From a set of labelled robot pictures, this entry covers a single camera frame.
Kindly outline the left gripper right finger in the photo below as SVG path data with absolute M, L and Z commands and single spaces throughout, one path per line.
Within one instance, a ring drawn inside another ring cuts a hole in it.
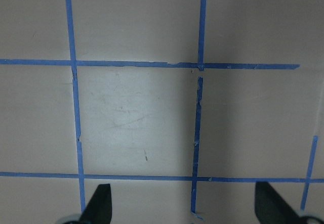
M 299 215 L 268 182 L 256 182 L 254 210 L 261 224 L 301 223 Z

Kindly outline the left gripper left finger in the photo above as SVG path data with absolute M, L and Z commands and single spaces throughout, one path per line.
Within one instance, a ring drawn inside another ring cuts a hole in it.
M 80 223 L 110 224 L 112 220 L 112 196 L 110 184 L 97 186 L 84 212 Z

